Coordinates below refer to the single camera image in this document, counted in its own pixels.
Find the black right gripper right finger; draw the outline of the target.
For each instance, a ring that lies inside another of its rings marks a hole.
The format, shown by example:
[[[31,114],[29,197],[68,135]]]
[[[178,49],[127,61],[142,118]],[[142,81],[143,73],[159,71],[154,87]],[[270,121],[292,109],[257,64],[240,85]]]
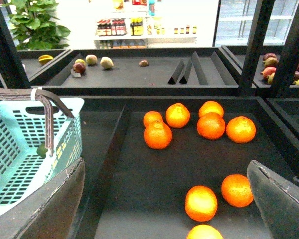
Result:
[[[299,239],[299,187],[255,160],[247,178],[271,238]]]

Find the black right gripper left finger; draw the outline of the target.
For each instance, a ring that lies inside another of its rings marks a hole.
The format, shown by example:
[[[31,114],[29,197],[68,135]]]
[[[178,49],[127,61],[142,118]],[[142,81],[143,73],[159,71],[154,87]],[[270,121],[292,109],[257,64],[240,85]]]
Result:
[[[76,214],[85,180],[78,158],[53,179],[0,216],[0,239],[65,239]]]

